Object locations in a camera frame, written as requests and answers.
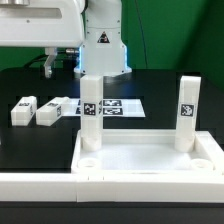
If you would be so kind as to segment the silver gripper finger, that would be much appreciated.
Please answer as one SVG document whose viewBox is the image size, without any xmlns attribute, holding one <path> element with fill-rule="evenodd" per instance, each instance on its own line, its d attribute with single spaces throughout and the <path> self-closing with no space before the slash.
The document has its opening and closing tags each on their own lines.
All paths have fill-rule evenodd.
<svg viewBox="0 0 224 224">
<path fill-rule="evenodd" d="M 58 51 L 54 47 L 47 47 L 45 49 L 45 55 L 47 56 L 44 63 L 45 77 L 50 78 L 52 75 L 52 64 L 58 55 Z"/>
</svg>

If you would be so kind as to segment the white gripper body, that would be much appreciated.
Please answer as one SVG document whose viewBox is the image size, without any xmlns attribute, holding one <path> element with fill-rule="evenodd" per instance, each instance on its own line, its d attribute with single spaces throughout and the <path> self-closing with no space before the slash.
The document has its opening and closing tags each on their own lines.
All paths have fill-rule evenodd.
<svg viewBox="0 0 224 224">
<path fill-rule="evenodd" d="M 0 0 L 0 46 L 79 47 L 85 0 Z"/>
</svg>

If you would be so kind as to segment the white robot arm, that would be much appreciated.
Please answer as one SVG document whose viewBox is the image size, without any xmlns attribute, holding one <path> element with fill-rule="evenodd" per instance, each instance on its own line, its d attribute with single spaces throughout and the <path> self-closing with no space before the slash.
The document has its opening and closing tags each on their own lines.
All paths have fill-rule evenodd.
<svg viewBox="0 0 224 224">
<path fill-rule="evenodd" d="M 130 73 L 121 25 L 121 0 L 0 0 L 0 47 L 43 47 L 47 78 L 59 48 L 79 50 L 78 77 Z"/>
</svg>

